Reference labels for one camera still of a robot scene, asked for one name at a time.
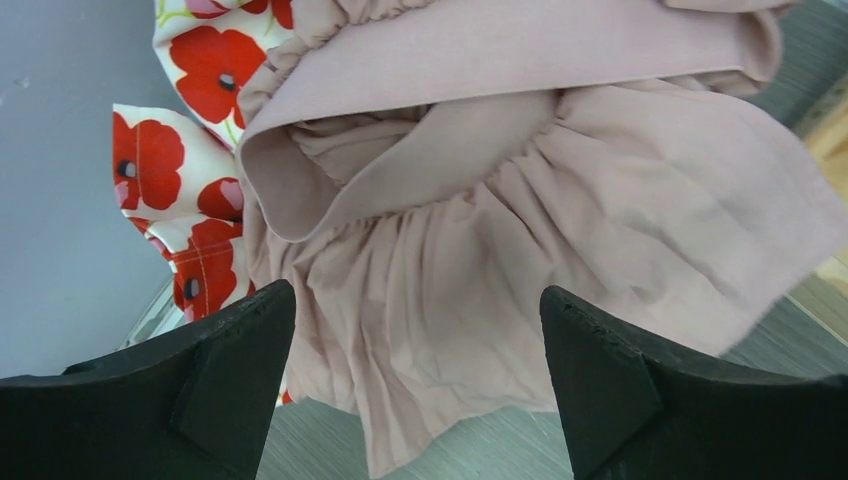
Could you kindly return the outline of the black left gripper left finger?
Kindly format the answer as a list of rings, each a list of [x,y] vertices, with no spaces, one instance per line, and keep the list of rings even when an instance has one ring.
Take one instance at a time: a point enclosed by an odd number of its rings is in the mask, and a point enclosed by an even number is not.
[[[276,281],[55,376],[1,382],[5,479],[252,479],[295,329]]]

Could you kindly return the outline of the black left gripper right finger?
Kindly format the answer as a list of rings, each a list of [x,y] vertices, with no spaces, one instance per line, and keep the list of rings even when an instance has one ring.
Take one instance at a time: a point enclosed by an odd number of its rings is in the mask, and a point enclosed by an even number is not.
[[[728,362],[547,287],[545,354],[578,479],[843,479],[847,379]]]

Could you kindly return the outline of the red poppy print garment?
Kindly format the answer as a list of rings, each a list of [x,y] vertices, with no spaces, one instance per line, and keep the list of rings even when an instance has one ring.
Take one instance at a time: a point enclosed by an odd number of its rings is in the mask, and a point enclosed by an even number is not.
[[[187,114],[113,108],[112,171],[122,214],[172,270],[164,333],[251,295],[235,147],[238,96],[269,48],[291,36],[287,1],[158,1],[153,49]]]

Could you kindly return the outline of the pink pleated skirt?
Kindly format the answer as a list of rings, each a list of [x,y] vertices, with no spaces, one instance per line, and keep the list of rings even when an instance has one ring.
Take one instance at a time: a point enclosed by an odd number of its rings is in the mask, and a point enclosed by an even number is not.
[[[457,422],[551,411],[561,286],[722,354],[847,241],[749,102],[789,1],[295,1],[238,97],[244,244],[297,296],[290,395],[355,414],[369,473]]]

